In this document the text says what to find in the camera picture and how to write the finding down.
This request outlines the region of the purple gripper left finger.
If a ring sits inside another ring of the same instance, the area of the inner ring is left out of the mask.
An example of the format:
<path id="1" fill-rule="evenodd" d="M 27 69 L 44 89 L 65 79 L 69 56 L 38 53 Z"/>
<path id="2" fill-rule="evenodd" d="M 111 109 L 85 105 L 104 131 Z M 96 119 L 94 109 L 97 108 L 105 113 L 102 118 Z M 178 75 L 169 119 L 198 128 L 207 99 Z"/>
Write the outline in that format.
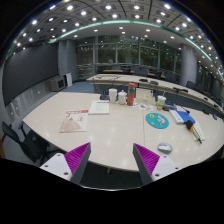
<path id="1" fill-rule="evenodd" d="M 79 185 L 90 153 L 91 144 L 86 143 L 66 154 L 56 153 L 41 169 Z"/>

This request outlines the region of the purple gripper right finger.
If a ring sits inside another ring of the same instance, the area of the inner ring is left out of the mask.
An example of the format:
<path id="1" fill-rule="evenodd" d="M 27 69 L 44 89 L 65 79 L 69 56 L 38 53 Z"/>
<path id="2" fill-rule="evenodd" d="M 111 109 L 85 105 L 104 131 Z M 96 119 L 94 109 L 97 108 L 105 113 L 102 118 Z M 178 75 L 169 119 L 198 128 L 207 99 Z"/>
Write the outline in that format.
<path id="1" fill-rule="evenodd" d="M 143 185 L 152 183 L 180 170 L 178 165 L 168 155 L 159 156 L 136 143 L 133 144 L 133 155 Z"/>

